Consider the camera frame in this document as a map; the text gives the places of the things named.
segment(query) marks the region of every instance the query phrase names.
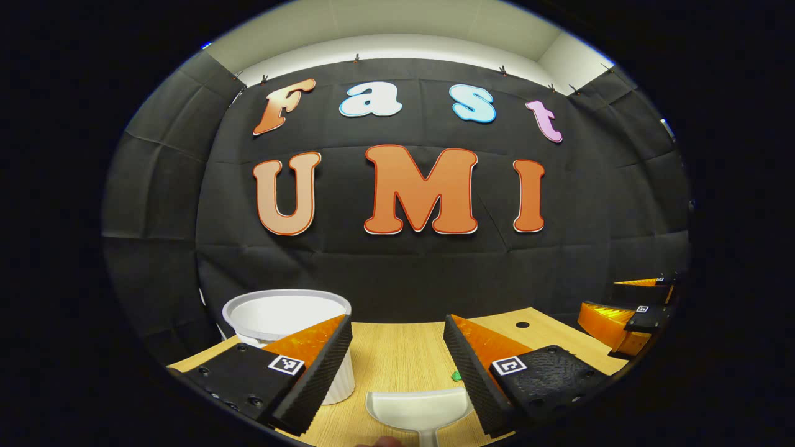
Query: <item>black rubber pad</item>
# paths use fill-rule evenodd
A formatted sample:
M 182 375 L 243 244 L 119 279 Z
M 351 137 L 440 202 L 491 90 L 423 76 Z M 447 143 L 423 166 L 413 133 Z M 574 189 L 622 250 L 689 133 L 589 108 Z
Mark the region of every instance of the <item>black rubber pad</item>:
M 515 409 L 491 380 L 450 315 L 444 318 L 443 338 L 467 388 L 469 400 L 475 408 L 483 433 L 498 437 L 513 431 Z
M 304 370 L 301 361 L 238 343 L 182 375 L 196 390 L 266 423 Z
M 351 316 L 346 315 L 317 359 L 272 413 L 270 425 L 294 436 L 306 433 L 353 340 Z
M 528 425 L 582 403 L 607 377 L 556 345 L 494 363 L 489 370 Z
M 625 331 L 644 332 L 654 334 L 660 326 L 670 318 L 673 306 L 671 305 L 640 305 L 634 309 L 635 314 L 624 326 Z

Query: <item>pink letter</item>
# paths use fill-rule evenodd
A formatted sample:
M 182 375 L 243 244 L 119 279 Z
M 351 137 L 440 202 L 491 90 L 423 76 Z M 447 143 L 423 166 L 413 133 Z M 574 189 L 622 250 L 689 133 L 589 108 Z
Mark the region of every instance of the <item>pink letter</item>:
M 549 141 L 552 142 L 562 142 L 563 135 L 560 134 L 557 130 L 552 128 L 552 122 L 549 121 L 550 119 L 555 119 L 555 115 L 544 108 L 544 104 L 541 101 L 532 101 L 525 104 L 527 108 L 533 111 L 533 115 L 536 115 L 536 122 L 538 123 L 538 128 L 541 129 L 541 132 L 544 134 Z

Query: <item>white dustpan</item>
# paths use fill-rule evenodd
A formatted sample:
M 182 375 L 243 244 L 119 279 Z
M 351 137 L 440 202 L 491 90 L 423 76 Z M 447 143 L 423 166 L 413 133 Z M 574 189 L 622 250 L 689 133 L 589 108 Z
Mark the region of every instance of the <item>white dustpan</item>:
M 466 388 L 421 393 L 367 393 L 367 413 L 385 426 L 420 434 L 420 447 L 439 447 L 436 432 L 472 411 Z

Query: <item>black fabric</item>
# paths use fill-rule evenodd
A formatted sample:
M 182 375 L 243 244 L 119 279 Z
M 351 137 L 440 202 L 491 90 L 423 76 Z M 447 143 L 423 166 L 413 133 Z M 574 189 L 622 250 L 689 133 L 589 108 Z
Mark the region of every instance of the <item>black fabric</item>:
M 266 95 L 313 78 L 285 124 L 257 137 Z M 339 113 L 346 90 L 382 80 L 397 86 L 395 115 L 348 118 Z M 496 119 L 459 119 L 448 94 L 470 84 L 494 96 Z M 224 115 L 207 162 L 196 222 L 199 278 L 215 319 L 233 297 L 254 290 L 327 290 L 351 302 L 354 321 L 439 321 L 446 313 L 478 317 L 533 306 L 570 316 L 582 301 L 603 298 L 609 282 L 646 278 L 687 262 L 687 188 L 679 156 L 642 93 L 618 73 L 605 72 L 565 97 L 541 85 L 466 64 L 378 59 L 338 63 L 254 85 Z M 540 100 L 563 134 L 556 144 L 525 107 Z M 406 146 L 427 176 L 448 147 L 478 155 L 472 210 L 478 230 L 439 235 L 369 235 L 377 144 Z M 317 151 L 316 213 L 304 233 L 279 236 L 260 223 L 255 165 L 279 160 L 277 203 L 295 207 L 289 159 Z M 514 160 L 541 163 L 537 233 L 517 233 L 519 180 Z M 438 213 L 438 205 L 431 219 Z M 397 215 L 406 222 L 405 213 Z
M 621 305 L 633 308 L 634 305 L 664 305 L 669 300 L 673 286 L 634 286 L 614 284 L 607 305 Z
M 239 80 L 205 52 L 141 106 L 118 144 L 103 203 L 117 298 L 149 351 L 172 363 L 220 341 L 196 277 L 196 209 L 207 156 Z

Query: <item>hand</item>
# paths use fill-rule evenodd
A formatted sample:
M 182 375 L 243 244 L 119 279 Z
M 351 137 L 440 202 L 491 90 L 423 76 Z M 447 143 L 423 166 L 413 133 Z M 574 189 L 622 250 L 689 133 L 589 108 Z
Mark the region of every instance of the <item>hand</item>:
M 355 447 L 405 447 L 397 438 L 391 436 L 381 436 L 372 446 L 357 444 Z

